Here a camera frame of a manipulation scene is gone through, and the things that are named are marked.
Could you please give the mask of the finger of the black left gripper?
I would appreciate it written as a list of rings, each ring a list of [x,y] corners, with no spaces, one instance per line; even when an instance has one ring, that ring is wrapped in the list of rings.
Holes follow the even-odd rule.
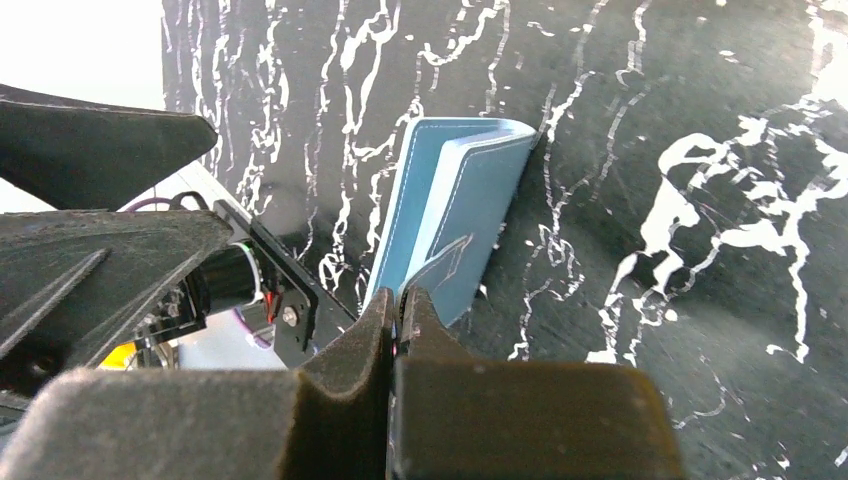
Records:
[[[116,210],[217,140],[194,114],[1,87],[1,176],[58,210]]]

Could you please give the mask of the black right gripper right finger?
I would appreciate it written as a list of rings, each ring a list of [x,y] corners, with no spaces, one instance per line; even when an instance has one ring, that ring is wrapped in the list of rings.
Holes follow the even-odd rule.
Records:
[[[395,479],[680,479],[661,395],[621,365],[471,355],[428,292],[399,302]]]

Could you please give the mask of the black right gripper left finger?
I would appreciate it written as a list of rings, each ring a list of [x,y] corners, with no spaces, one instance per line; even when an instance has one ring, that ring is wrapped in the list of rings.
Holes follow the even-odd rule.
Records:
[[[33,402],[5,479],[381,479],[393,294],[293,370],[77,369]]]

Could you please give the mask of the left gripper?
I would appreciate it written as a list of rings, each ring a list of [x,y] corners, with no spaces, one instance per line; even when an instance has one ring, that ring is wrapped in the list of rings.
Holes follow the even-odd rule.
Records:
[[[187,200],[202,211],[176,211]],[[2,391],[32,397],[99,364],[153,308],[134,331],[135,368],[291,369],[353,325],[230,202],[181,192],[132,210],[2,215]]]

